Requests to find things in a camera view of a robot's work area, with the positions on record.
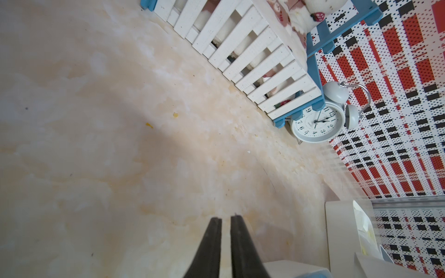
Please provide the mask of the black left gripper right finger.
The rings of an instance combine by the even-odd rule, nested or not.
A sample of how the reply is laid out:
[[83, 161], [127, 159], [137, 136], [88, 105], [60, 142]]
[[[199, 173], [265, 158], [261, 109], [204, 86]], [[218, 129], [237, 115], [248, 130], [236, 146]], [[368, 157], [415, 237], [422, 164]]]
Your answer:
[[233, 278], [269, 278], [241, 215], [231, 217]]

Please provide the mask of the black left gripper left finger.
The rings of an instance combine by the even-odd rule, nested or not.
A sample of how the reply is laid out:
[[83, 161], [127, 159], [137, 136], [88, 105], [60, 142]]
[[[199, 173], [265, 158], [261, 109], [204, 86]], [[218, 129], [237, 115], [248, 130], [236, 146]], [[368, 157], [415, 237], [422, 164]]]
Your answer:
[[218, 278], [221, 258], [222, 219], [210, 219], [195, 257], [184, 278]]

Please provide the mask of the white tissue box base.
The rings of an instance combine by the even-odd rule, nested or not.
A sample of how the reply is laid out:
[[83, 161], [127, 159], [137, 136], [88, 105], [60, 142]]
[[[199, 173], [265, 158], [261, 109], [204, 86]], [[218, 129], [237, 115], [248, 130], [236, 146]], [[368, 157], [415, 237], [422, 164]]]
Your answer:
[[263, 264], [271, 278], [332, 278], [327, 268], [281, 260]]

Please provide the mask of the yellow tissue paper pack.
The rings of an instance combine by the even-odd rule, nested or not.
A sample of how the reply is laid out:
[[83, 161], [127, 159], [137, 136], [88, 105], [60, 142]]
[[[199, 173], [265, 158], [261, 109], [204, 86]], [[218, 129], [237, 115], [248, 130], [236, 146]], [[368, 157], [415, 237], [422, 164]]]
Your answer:
[[356, 201], [353, 201], [353, 211], [362, 254], [383, 259], [370, 218]]

